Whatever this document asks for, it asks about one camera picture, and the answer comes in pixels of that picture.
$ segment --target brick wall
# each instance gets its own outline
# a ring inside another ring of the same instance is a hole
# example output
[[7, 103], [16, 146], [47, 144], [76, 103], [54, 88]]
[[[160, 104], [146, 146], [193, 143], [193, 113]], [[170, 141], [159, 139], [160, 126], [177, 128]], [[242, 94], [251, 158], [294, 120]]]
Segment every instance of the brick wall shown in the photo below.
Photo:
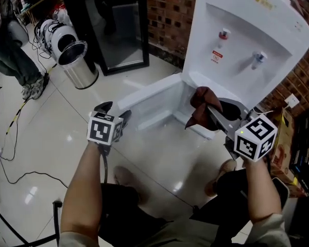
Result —
[[[149, 41], [184, 58], [190, 36], [195, 0], [147, 0]], [[309, 24], [309, 0], [302, 3]], [[285, 107], [293, 93], [300, 103], [289, 111], [298, 116], [309, 109], [309, 50], [286, 78], [261, 102], [264, 110]]]
[[184, 58], [196, 0], [147, 0], [149, 41]]

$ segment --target electrical outlet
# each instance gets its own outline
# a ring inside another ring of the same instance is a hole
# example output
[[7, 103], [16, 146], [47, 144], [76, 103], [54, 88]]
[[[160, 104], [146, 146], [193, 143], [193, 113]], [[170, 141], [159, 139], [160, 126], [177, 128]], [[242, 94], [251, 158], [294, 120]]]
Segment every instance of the electrical outlet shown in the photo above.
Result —
[[0, 155], [2, 155], [3, 149], [0, 147]]
[[300, 101], [298, 100], [297, 97], [292, 93], [289, 95], [286, 99], [285, 102], [288, 104], [290, 108], [293, 108], [295, 105], [297, 105]]

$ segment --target sneaker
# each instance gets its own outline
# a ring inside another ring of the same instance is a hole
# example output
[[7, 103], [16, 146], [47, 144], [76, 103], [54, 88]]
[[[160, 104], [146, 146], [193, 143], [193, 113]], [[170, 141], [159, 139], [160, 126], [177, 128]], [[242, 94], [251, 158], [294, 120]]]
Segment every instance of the sneaker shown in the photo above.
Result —
[[31, 99], [36, 100], [40, 98], [44, 90], [43, 82], [44, 82], [44, 79], [41, 76], [35, 83], [31, 84], [31, 87], [32, 87], [32, 93], [30, 96]]
[[24, 85], [22, 89], [23, 100], [27, 100], [31, 96], [31, 93], [32, 93], [31, 85], [30, 84]]
[[134, 188], [139, 194], [139, 205], [145, 204], [149, 199], [148, 189], [127, 168], [116, 166], [113, 169], [114, 180], [117, 185]]
[[231, 172], [231, 171], [235, 171], [237, 167], [237, 162], [233, 159], [229, 159], [227, 161], [225, 161], [221, 167], [220, 167], [220, 172], [218, 174], [218, 176], [209, 181], [206, 185], [205, 185], [205, 194], [208, 196], [208, 197], [214, 197], [216, 196], [216, 183], [218, 181], [218, 179], [223, 176], [225, 173], [227, 172]]

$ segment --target stainless steel trash can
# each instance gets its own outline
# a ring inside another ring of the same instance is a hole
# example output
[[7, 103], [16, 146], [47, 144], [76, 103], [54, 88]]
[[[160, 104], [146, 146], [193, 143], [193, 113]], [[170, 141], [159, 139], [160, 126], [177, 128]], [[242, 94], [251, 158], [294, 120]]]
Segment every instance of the stainless steel trash can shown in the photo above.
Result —
[[76, 41], [67, 46], [58, 59], [58, 64], [77, 89], [92, 86], [98, 78], [98, 70], [91, 72], [83, 57], [87, 52], [86, 41]]

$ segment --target person's leg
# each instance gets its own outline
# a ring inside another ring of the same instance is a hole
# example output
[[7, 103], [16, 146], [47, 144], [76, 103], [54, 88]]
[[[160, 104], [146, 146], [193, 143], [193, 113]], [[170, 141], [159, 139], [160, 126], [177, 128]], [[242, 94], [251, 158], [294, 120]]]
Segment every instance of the person's leg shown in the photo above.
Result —
[[15, 76], [21, 86], [41, 77], [35, 63], [15, 44], [4, 25], [0, 28], [0, 72]]
[[249, 221], [245, 169], [226, 172], [213, 184], [217, 197], [191, 216], [191, 219], [219, 225], [215, 242], [229, 244]]
[[138, 203], [146, 196], [134, 188], [138, 189], [140, 185], [135, 180], [126, 182], [121, 179], [120, 175], [118, 183], [130, 186], [102, 184], [103, 219], [98, 235], [115, 247], [135, 246], [157, 233], [166, 221], [142, 211]]

